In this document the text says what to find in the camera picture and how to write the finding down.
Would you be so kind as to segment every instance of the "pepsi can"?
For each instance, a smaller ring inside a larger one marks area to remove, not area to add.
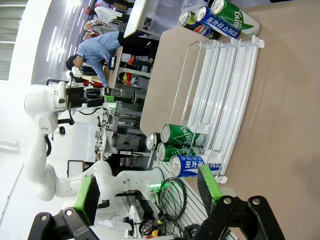
[[[232,37],[236,39],[241,34],[241,30],[235,28],[230,23],[211,13],[210,8],[204,5],[200,6],[195,11],[194,19],[226,37]]]
[[[221,37],[221,33],[211,29],[208,26],[200,25],[195,30],[195,33],[200,34],[208,39],[217,40]]]
[[[205,164],[201,156],[172,156],[169,172],[174,178],[194,177],[198,175],[198,166]],[[208,164],[212,175],[217,175],[221,163]]]
[[[207,37],[208,39],[216,40],[221,36],[219,32],[197,22],[195,20],[195,15],[188,10],[184,10],[180,14],[178,25]]]

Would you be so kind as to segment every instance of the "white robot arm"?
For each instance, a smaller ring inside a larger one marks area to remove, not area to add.
[[[46,164],[47,143],[44,136],[56,130],[58,113],[70,110],[68,106],[64,82],[59,82],[57,88],[48,86],[39,92],[30,93],[25,99],[24,109],[39,128],[32,153],[25,164],[28,179],[38,185],[39,198],[50,201],[54,196],[61,198],[76,196],[83,178],[93,175],[96,177],[100,197],[103,200],[109,200],[116,194],[128,190],[139,190],[147,200],[150,200],[152,195],[149,192],[149,185],[163,181],[163,175],[158,168],[150,171],[123,171],[114,177],[110,165],[101,160],[78,176],[57,177],[55,169]]]
[[[28,93],[24,110],[33,119],[41,133],[52,134],[58,126],[58,113],[68,109],[66,83],[59,82],[57,88],[47,87]]]

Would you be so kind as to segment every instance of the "pocari sweat can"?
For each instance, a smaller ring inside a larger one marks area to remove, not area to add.
[[[169,162],[169,172],[174,178],[194,177],[198,175],[198,166],[205,164],[200,156],[173,156]],[[217,175],[221,163],[208,164],[213,175]]]

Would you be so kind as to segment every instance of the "clear plastic shelf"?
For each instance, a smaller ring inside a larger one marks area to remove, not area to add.
[[[247,39],[226,37],[221,41],[208,40],[189,45],[170,118],[171,121],[189,49],[198,46],[199,52],[180,124],[185,120],[191,92],[196,88],[187,126],[194,132],[192,142],[196,133],[208,135],[202,158],[206,164],[221,164],[216,176],[220,183],[227,180],[224,174],[246,110],[258,48],[265,46],[265,42],[256,36]],[[205,49],[205,56],[198,84],[194,84],[202,49]]]

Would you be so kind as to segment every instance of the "man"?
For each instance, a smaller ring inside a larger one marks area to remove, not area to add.
[[[80,43],[76,54],[70,56],[65,65],[71,71],[73,67],[80,68],[86,63],[99,76],[103,86],[107,87],[108,80],[104,74],[102,62],[108,61],[117,48],[123,46],[123,52],[126,54],[154,57],[158,45],[158,40],[132,35],[124,38],[122,32],[108,32]]]

